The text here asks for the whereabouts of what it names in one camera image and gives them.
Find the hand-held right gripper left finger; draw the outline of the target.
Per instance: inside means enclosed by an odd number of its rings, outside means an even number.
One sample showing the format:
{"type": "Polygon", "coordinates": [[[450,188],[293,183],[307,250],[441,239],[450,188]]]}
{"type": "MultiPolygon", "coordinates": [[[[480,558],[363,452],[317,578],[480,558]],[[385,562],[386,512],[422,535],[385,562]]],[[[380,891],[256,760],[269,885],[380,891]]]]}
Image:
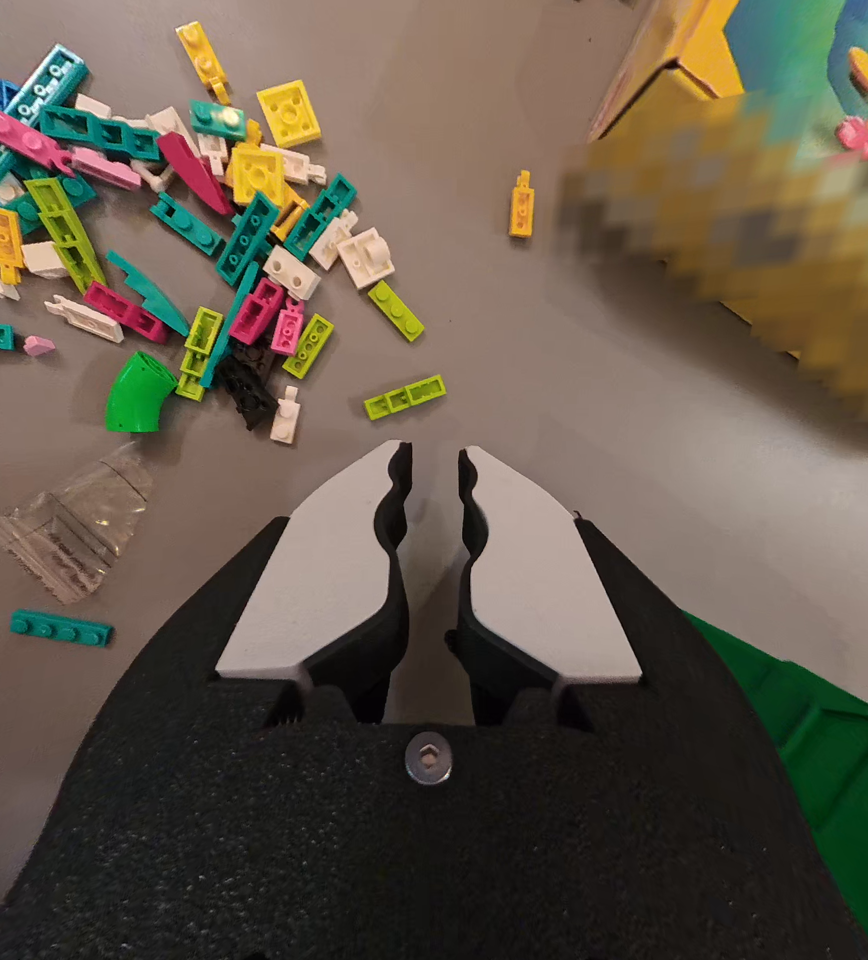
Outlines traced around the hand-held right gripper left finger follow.
{"type": "Polygon", "coordinates": [[[292,512],[216,663],[222,678],[374,685],[401,657],[396,548],[413,446],[390,439],[292,512]]]}

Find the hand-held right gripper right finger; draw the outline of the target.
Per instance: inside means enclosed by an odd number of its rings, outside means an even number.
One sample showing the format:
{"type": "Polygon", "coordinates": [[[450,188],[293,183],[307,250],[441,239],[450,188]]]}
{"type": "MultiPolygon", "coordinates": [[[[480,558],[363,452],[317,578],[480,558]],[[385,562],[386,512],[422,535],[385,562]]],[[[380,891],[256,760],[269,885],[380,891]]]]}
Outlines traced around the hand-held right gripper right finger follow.
{"type": "Polygon", "coordinates": [[[455,655],[476,687],[635,684],[642,669],[574,515],[470,445],[455,655]]]}

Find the lime green jointed lego plate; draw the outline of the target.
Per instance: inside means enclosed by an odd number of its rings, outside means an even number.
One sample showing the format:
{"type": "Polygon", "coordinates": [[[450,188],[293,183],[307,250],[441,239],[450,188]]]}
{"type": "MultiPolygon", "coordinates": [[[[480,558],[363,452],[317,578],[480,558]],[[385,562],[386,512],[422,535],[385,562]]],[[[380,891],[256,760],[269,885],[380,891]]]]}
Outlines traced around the lime green jointed lego plate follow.
{"type": "Polygon", "coordinates": [[[364,401],[364,408],[368,418],[376,422],[423,403],[442,399],[446,395],[447,390],[442,377],[434,375],[368,398],[364,401]]]}

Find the teal lego plate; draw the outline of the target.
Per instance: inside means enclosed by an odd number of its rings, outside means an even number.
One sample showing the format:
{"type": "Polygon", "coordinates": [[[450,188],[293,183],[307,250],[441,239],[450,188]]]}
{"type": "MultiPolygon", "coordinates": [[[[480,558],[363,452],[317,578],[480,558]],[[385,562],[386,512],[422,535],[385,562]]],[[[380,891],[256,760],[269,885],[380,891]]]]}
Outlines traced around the teal lego plate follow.
{"type": "Polygon", "coordinates": [[[114,633],[114,628],[104,623],[22,608],[10,615],[9,630],[24,637],[101,648],[108,645],[114,633]]]}

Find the yellow hinged lego plate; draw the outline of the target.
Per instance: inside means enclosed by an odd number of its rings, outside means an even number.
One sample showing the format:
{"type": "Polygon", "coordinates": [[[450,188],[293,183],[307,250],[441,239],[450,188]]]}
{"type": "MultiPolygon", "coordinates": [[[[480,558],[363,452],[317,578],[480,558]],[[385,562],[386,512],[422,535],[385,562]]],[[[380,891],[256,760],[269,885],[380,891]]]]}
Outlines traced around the yellow hinged lego plate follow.
{"type": "Polygon", "coordinates": [[[512,188],[509,236],[527,239],[533,236],[535,218],[535,190],[531,172],[521,170],[512,188]]]}

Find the pile of colourful lego bricks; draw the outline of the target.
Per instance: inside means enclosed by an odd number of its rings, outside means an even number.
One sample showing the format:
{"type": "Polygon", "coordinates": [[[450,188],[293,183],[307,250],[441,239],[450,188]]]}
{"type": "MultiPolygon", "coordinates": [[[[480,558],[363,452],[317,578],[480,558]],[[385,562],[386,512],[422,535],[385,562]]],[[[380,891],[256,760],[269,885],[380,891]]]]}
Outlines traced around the pile of colourful lego bricks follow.
{"type": "MultiPolygon", "coordinates": [[[[425,327],[388,281],[389,244],[376,228],[356,231],[355,185],[295,150],[321,134],[303,82],[258,92],[266,144],[231,102],[200,22],[176,36],[209,94],[189,102],[188,119],[173,106],[115,114],[81,91],[87,65],[61,44],[23,83],[0,78],[0,301],[17,302],[28,276],[70,281],[80,298],[52,294],[44,307],[74,329],[115,345],[127,331],[156,346],[182,339],[177,373],[143,350],[128,358],[107,396],[108,431],[154,433],[169,396],[202,402],[219,386],[249,431],[270,423],[271,441],[290,447],[298,383],[335,330],[305,308],[336,263],[405,341],[425,327]],[[152,215],[209,260],[231,305],[187,318],[145,269],[100,254],[82,219],[96,185],[150,189],[152,215]]],[[[0,322],[0,352],[17,350],[38,357],[55,344],[0,322]]]]}

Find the yellow lego box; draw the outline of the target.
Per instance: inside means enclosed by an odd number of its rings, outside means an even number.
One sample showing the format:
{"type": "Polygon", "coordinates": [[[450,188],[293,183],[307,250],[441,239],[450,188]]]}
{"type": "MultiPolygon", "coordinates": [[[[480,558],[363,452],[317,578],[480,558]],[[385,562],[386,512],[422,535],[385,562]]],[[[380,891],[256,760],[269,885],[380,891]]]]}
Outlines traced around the yellow lego box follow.
{"type": "Polygon", "coordinates": [[[868,232],[868,2],[653,2],[592,138],[636,250],[868,232]]]}

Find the clear plastic bag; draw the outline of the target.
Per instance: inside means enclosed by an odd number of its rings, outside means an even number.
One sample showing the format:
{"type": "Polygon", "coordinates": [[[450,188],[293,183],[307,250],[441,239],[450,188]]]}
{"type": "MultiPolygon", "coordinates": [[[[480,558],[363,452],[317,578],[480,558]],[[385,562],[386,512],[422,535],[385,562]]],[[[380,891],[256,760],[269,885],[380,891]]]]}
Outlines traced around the clear plastic bag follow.
{"type": "Polygon", "coordinates": [[[138,440],[0,514],[0,548],[63,605],[104,582],[148,507],[152,474],[138,440]]]}

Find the green plastic bin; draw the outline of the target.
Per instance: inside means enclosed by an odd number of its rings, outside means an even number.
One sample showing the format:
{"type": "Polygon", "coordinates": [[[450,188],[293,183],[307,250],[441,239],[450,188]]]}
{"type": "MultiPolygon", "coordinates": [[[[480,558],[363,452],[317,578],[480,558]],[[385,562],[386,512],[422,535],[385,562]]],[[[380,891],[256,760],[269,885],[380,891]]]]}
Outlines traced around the green plastic bin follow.
{"type": "Polygon", "coordinates": [[[868,934],[868,702],[691,613],[772,739],[817,848],[868,934]]]}

